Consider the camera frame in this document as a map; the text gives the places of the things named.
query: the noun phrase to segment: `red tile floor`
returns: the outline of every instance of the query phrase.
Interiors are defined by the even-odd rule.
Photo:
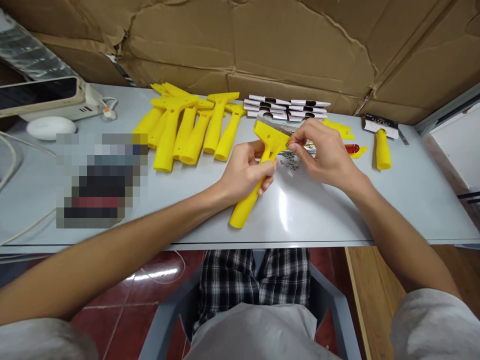
[[[173,251],[158,254],[143,270],[137,271],[118,285],[90,302],[71,321],[95,341],[99,359],[135,360],[142,350],[158,304],[173,293],[201,265],[204,251]],[[311,262],[333,284],[332,254],[329,248],[310,249]],[[332,315],[327,314],[315,340],[337,353]],[[190,350],[180,321],[177,321],[167,359],[181,360]]]

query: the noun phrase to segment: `chair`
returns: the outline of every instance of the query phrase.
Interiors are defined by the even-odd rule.
[[[253,258],[258,276],[265,250],[254,250]],[[163,360],[167,357],[177,317],[192,342],[192,330],[198,319],[197,300],[200,296],[200,267],[181,287],[156,310],[140,353],[140,360]],[[338,356],[344,360],[361,359],[359,344],[352,322],[347,298],[315,266],[311,266],[309,310],[317,318],[317,330],[327,310],[333,315]]]

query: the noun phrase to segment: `tabletop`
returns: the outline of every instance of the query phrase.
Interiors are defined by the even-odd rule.
[[[115,121],[102,121],[98,116],[78,120],[80,134],[129,134],[151,108],[150,101],[159,95],[151,89],[92,85],[105,97],[119,100]],[[354,116],[328,114],[332,122],[351,127],[355,140],[347,144],[367,146],[368,151],[355,164],[366,173],[380,193],[431,244],[480,243],[480,234],[461,203],[424,148],[412,126],[399,128],[410,143],[389,140],[392,168],[379,171],[373,167],[375,137],[362,130],[361,119]],[[223,129],[230,114],[223,119]],[[243,117],[235,143],[256,140],[255,119]],[[26,122],[17,123],[9,133],[56,151],[55,142],[33,139],[25,132]],[[42,217],[56,204],[58,179],[56,161],[35,148],[12,141],[21,157],[17,173],[0,193],[0,242]],[[0,177],[10,165],[6,146],[0,144]],[[139,218],[181,201],[215,183],[226,162],[203,153],[196,166],[176,161],[171,173],[156,172],[152,165],[155,152],[148,153],[146,185],[128,216],[120,222]],[[336,247],[372,245],[371,234],[358,210],[340,190],[314,183],[305,168],[291,169],[280,164],[275,181],[255,204],[243,229],[228,225],[232,208],[213,216],[189,232],[169,248],[171,250]],[[102,229],[57,229],[55,215],[0,247],[0,254],[55,253],[76,244]]]

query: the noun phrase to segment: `computer mouse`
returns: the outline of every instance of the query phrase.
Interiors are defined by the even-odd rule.
[[[77,126],[72,120],[61,116],[45,116],[32,120],[26,126],[26,132],[39,140],[54,141],[57,134],[73,134]]]

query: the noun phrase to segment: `smartphone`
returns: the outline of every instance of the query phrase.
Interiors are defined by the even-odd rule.
[[[0,118],[81,104],[85,88],[76,76],[0,86]]]

